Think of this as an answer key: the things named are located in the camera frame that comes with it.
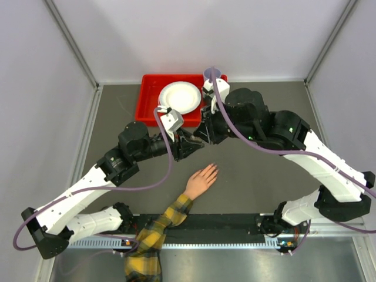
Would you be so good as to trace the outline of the glitter nail polish bottle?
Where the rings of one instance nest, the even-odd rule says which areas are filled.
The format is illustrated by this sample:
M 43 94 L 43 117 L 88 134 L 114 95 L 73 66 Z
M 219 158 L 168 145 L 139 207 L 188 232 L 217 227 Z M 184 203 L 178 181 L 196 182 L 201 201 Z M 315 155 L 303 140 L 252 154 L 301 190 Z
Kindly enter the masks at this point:
M 200 143 L 202 145 L 205 144 L 205 141 L 203 139 L 201 139 L 201 138 L 199 138 L 199 137 L 197 137 L 195 135 L 192 135 L 190 139 L 191 139 L 192 142 Z

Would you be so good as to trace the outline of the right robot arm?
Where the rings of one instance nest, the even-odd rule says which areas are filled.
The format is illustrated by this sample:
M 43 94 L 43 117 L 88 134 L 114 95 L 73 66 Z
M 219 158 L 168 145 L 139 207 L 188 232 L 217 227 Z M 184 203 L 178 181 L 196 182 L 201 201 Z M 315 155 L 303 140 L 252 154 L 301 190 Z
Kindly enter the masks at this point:
M 344 223 L 370 212 L 371 198 L 365 190 L 374 186 L 375 174 L 346 164 L 298 114 L 269 111 L 261 93 L 247 88 L 230 90 L 226 85 L 217 96 L 213 86 L 205 86 L 203 98 L 206 105 L 196 137 L 213 145 L 228 137 L 244 139 L 294 162 L 321 183 L 307 196 L 280 203 L 273 217 L 262 221 L 262 232 L 286 233 L 321 217 Z

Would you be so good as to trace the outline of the yellow plaid sleeve forearm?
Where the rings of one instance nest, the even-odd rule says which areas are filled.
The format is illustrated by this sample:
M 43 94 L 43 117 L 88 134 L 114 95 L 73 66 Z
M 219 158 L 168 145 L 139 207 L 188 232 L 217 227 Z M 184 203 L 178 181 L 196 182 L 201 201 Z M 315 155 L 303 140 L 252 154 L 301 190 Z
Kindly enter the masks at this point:
M 193 201 L 181 194 L 163 214 L 145 225 L 136 238 L 137 249 L 125 258 L 126 281 L 162 281 L 160 251 L 167 230 L 182 224 L 192 205 Z

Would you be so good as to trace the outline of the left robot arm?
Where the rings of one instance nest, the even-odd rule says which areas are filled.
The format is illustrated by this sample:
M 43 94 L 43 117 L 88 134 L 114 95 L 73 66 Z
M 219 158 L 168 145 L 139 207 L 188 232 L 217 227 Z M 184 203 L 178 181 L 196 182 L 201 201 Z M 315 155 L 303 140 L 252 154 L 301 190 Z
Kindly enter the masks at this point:
M 96 199 L 110 190 L 122 190 L 125 181 L 139 172 L 138 163 L 168 155 L 169 162 L 187 158 L 204 143 L 185 129 L 171 135 L 162 130 L 150 136 L 142 122 L 131 122 L 110 149 L 65 194 L 38 209 L 25 209 L 21 216 L 43 259 L 61 254 L 68 246 L 97 234 L 127 234 L 134 217 L 124 203 L 99 212 L 82 214 Z

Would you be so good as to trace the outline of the mannequin hand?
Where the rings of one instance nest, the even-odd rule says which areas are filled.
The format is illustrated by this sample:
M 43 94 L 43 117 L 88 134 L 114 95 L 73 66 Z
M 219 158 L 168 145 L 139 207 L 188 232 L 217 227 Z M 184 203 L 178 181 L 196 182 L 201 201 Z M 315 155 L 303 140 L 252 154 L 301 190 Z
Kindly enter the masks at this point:
M 216 181 L 218 172 L 217 165 L 213 163 L 197 171 L 188 179 L 183 194 L 191 200 L 198 198 Z

